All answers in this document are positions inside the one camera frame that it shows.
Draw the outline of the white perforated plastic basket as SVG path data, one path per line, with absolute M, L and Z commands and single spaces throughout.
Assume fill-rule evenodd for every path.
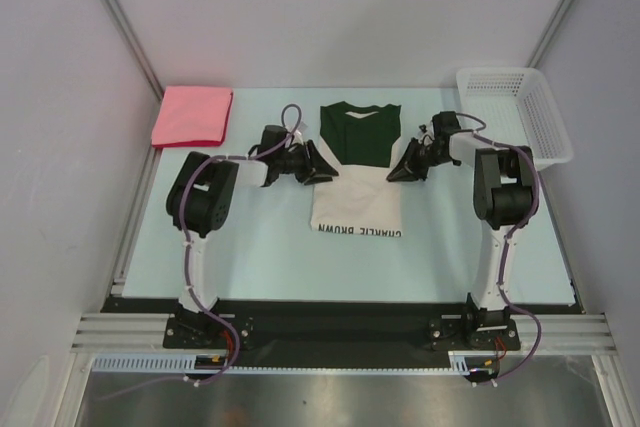
M 486 123 L 483 135 L 531 148 L 538 170 L 564 164 L 574 151 L 544 75 L 533 68 L 474 67 L 456 74 L 464 113 Z

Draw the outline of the white and dark green t-shirt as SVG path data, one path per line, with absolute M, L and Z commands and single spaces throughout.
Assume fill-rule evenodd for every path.
M 401 186 L 387 180 L 400 156 L 401 107 L 320 108 L 320 155 L 337 172 L 314 187 L 311 228 L 315 231 L 400 238 Z

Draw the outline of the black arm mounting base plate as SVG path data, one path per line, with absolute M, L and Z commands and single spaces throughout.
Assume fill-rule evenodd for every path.
M 464 303 L 362 303 L 222 300 L 214 321 L 175 299 L 108 298 L 104 314 L 161 314 L 167 350 L 224 351 L 248 368 L 418 369 L 445 365 L 449 351 L 515 353 L 520 308 L 491 330 Z

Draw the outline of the folded pink t-shirt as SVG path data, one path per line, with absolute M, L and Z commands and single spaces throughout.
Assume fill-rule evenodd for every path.
M 152 129 L 151 146 L 221 146 L 226 139 L 233 99 L 231 88 L 168 86 Z

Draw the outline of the aluminium frame rail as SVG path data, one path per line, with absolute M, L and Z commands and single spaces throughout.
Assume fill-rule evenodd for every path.
M 430 352 L 509 352 L 535 349 L 540 355 L 607 355 L 616 351 L 602 315 L 542 315 L 538 320 L 515 315 L 498 334 L 466 337 L 455 315 L 428 320 L 423 315 L 398 317 L 246 316 L 231 319 L 244 351 L 276 345 L 313 347 L 385 345 Z M 225 345 L 223 328 L 215 322 L 198 326 L 169 314 L 99 313 L 82 316 L 72 348 L 76 352 L 213 351 Z

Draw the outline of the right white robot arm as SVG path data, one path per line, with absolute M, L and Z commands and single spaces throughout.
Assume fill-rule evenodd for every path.
M 471 305 L 480 312 L 463 320 L 461 335 L 473 348 L 484 348 L 497 336 L 497 325 L 487 314 L 511 306 L 509 277 L 519 233 L 537 213 L 540 180 L 532 150 L 491 140 L 481 134 L 486 123 L 465 113 L 444 111 L 412 138 L 387 180 L 427 179 L 430 169 L 467 165 L 473 169 L 472 205 L 481 222 L 479 267 L 470 292 Z

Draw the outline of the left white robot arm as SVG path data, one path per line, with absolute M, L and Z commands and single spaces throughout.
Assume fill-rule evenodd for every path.
M 246 156 L 189 153 L 174 180 L 165 207 L 174 227 L 184 235 L 184 292 L 179 303 L 196 313 L 185 332 L 199 346 L 214 344 L 221 334 L 220 321 L 204 312 L 219 299 L 206 289 L 206 280 L 212 276 L 205 266 L 208 239 L 227 220 L 239 178 L 269 187 L 282 175 L 292 175 L 309 186 L 331 182 L 339 173 L 313 141 L 283 126 L 268 125 Z

